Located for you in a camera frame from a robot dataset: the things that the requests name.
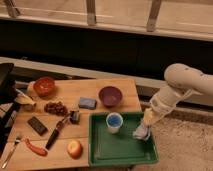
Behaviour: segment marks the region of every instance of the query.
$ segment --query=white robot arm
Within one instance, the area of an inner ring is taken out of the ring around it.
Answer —
[[[164,73],[166,85],[150,100],[150,108],[144,112],[141,125],[133,132],[133,137],[147,140],[150,126],[171,113],[176,104],[195,92],[213,96],[213,76],[184,64],[172,64]]]

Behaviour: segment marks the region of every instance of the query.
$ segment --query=wooden cutting board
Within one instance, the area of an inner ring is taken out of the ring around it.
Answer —
[[[98,98],[99,91],[105,86],[115,86],[123,94],[122,102],[113,108],[103,106]],[[47,140],[55,128],[56,123],[62,119],[61,116],[48,114],[44,111],[44,105],[48,102],[61,101],[69,110],[78,109],[80,97],[94,98],[97,100],[95,110],[79,109],[81,113],[78,125],[69,124],[60,132],[59,138],[48,151],[46,157],[41,157],[31,152],[24,142],[21,142],[14,152],[7,168],[9,170],[40,170],[89,166],[88,162],[88,131],[89,115],[96,112],[138,112],[141,111],[135,82],[130,78],[114,79],[88,79],[88,80],[60,80],[56,81],[56,91],[51,96],[40,98],[33,90],[33,82],[30,83],[27,94],[36,102],[36,109],[33,112],[20,109],[13,124],[8,138],[8,143],[1,157],[0,165],[6,159],[13,141],[20,132],[24,138],[29,138],[32,144],[45,147]],[[36,116],[46,125],[48,132],[43,136],[38,135],[28,124],[27,120]],[[70,139],[78,139],[83,145],[83,155],[78,159],[72,159],[67,151]]]

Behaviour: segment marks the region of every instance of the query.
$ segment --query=dark chocolate bar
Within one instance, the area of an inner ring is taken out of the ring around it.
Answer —
[[[28,124],[39,134],[43,135],[47,131],[47,127],[41,123],[35,116],[30,118]]]

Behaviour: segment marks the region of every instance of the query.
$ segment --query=cup rim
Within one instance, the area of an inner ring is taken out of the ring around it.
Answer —
[[[119,126],[112,126],[112,125],[110,125],[110,124],[108,123],[108,118],[109,118],[110,116],[112,116],[112,115],[116,115],[116,116],[118,116],[118,117],[120,118],[121,124],[120,124]],[[111,113],[109,113],[109,114],[107,115],[107,117],[106,117],[106,124],[107,124],[107,126],[112,127],[112,128],[119,128],[119,127],[121,127],[121,126],[123,125],[123,117],[122,117],[121,114],[118,113],[118,112],[111,112]]]

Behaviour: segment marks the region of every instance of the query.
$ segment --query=sponge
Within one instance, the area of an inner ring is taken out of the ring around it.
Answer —
[[[96,103],[95,99],[80,97],[78,107],[94,110],[96,108]]]

